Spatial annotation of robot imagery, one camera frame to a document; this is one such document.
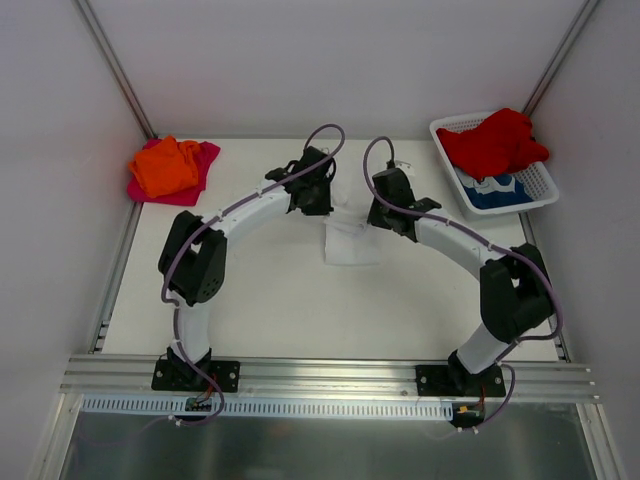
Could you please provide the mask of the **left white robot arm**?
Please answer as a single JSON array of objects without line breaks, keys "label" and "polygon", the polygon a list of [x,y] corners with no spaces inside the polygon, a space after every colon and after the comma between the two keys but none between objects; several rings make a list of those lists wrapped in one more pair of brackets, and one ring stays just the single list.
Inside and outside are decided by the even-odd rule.
[{"label": "left white robot arm", "polygon": [[254,192],[232,205],[212,215],[183,211],[175,217],[158,270],[163,276],[161,301],[174,307],[167,359],[185,389],[197,390],[208,381],[209,302],[223,285],[229,248],[280,215],[296,210],[306,216],[328,215],[335,173],[333,157],[307,146],[300,159],[268,172]]}]

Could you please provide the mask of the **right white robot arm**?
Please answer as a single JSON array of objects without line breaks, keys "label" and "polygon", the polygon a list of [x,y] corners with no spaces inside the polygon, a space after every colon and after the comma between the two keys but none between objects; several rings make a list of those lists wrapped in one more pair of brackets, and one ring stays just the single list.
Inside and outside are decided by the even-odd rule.
[{"label": "right white robot arm", "polygon": [[470,395],[481,387],[485,370],[558,313],[539,251],[528,243],[506,249],[448,218],[438,202],[418,200],[397,167],[373,175],[367,184],[374,195],[369,224],[436,250],[479,282],[481,324],[448,359],[449,387]]}]

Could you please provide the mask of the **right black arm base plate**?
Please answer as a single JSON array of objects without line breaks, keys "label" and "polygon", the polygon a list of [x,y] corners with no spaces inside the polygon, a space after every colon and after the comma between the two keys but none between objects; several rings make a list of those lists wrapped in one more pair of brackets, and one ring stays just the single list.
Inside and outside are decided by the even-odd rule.
[{"label": "right black arm base plate", "polygon": [[415,383],[419,396],[502,398],[506,395],[501,369],[493,365],[479,374],[444,364],[415,366]]}]

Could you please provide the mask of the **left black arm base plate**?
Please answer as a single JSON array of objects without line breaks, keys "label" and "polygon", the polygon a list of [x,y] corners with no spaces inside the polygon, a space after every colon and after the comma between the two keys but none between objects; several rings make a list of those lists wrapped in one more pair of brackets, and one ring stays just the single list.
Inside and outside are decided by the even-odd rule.
[{"label": "left black arm base plate", "polygon": [[[215,381],[222,392],[238,391],[240,362],[205,358],[196,366]],[[151,380],[153,391],[203,392],[210,386],[208,380],[180,359],[160,358],[155,364]]]}]

